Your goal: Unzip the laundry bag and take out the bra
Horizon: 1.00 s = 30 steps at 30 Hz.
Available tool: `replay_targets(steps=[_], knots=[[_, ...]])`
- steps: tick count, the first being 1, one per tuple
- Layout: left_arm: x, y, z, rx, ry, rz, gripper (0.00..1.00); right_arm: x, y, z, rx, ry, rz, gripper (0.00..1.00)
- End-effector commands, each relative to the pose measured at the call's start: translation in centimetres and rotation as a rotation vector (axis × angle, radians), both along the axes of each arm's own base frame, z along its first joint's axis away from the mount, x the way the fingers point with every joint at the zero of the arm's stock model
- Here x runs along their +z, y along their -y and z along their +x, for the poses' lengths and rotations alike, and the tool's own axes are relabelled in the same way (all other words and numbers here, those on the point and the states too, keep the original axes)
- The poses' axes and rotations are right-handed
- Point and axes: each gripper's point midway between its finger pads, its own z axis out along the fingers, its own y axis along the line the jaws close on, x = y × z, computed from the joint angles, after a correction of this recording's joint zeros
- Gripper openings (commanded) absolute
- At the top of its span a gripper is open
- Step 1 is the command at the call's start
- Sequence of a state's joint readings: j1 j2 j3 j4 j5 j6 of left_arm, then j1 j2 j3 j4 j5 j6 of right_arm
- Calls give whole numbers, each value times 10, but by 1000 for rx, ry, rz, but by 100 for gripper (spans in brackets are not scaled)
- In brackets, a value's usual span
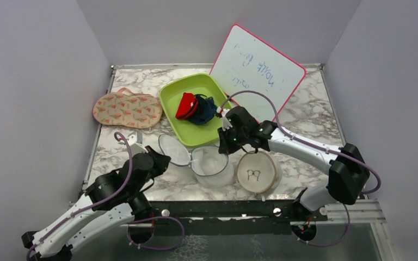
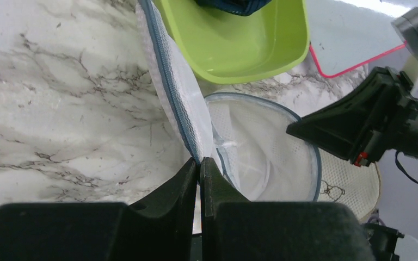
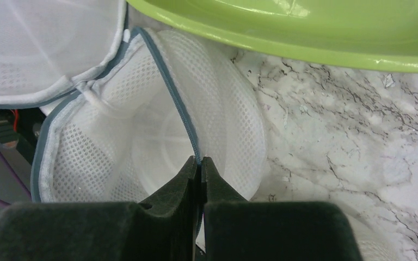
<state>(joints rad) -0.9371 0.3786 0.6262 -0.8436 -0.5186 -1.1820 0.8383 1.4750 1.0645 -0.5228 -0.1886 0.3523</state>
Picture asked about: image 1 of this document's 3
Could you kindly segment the dark blue lace bra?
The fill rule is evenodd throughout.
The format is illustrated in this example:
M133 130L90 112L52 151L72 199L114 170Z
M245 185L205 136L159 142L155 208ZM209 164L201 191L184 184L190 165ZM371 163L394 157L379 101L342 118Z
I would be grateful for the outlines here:
M187 121L195 125L204 125L214 118L217 106L213 97L207 97L203 94L196 94L195 98L198 102L196 112L187 117Z

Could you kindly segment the red bra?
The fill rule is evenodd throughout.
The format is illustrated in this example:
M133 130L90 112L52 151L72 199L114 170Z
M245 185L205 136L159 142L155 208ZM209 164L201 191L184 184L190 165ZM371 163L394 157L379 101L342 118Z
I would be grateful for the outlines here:
M188 92L184 92L180 100L175 117L178 120L184 120L196 113L199 106L197 97Z

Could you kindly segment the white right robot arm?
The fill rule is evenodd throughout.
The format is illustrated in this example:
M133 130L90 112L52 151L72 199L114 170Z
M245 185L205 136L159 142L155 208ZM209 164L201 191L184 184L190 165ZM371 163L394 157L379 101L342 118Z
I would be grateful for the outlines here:
M217 108L216 116L223 121L218 129L219 153L233 154L250 145L256 151L294 157L328 176L326 183L303 189L293 201L292 214L299 221L306 221L314 211L328 204L353 205L370 177L358 148L352 144L343 147L321 144L273 121L259 123L244 107Z

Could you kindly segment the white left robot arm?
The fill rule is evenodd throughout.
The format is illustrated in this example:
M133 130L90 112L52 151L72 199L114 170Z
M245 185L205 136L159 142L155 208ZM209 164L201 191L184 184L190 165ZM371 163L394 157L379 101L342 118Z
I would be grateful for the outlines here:
M48 227L22 236L27 260L70 260L84 244L126 223L153 223L144 192L171 158L150 146L127 148L123 166L98 176L78 201Z

